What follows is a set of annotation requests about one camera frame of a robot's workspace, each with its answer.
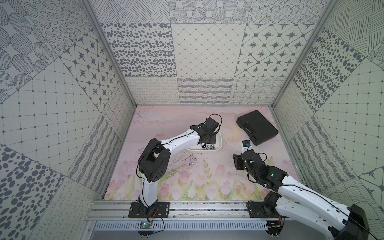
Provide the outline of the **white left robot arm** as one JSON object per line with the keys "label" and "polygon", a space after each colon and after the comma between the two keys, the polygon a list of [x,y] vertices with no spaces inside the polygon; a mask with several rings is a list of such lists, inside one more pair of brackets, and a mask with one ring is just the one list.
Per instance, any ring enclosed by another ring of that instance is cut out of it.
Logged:
{"label": "white left robot arm", "polygon": [[186,132],[175,137],[151,139],[138,159],[136,174],[142,179],[138,202],[146,208],[154,206],[158,201],[158,181],[166,173],[171,155],[193,146],[215,144],[222,123],[222,120],[218,123],[209,116],[203,123],[190,126]]}

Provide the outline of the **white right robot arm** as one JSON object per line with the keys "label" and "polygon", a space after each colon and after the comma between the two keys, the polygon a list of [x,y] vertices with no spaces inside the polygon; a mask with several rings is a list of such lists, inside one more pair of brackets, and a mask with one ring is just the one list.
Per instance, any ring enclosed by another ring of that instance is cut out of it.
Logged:
{"label": "white right robot arm", "polygon": [[334,240],[367,240],[370,228],[365,211],[353,204],[333,201],[301,184],[276,166],[266,165],[260,154],[247,150],[233,155],[238,171],[246,171],[248,180],[268,189],[261,203],[246,203],[251,218],[288,217]]}

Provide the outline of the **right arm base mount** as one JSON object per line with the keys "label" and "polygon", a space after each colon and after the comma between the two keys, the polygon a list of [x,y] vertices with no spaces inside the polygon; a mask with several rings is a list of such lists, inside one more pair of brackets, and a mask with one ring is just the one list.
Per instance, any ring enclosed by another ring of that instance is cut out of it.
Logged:
{"label": "right arm base mount", "polygon": [[282,196],[275,192],[269,192],[262,202],[247,201],[246,208],[250,218],[285,218],[277,212],[277,201]]}

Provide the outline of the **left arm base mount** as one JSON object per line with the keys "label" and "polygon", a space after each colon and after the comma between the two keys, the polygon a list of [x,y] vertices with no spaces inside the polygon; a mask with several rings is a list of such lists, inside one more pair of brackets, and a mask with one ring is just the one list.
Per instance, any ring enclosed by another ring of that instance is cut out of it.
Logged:
{"label": "left arm base mount", "polygon": [[128,217],[130,219],[168,218],[169,211],[170,202],[156,201],[153,205],[147,207],[140,199],[138,199],[131,204]]}

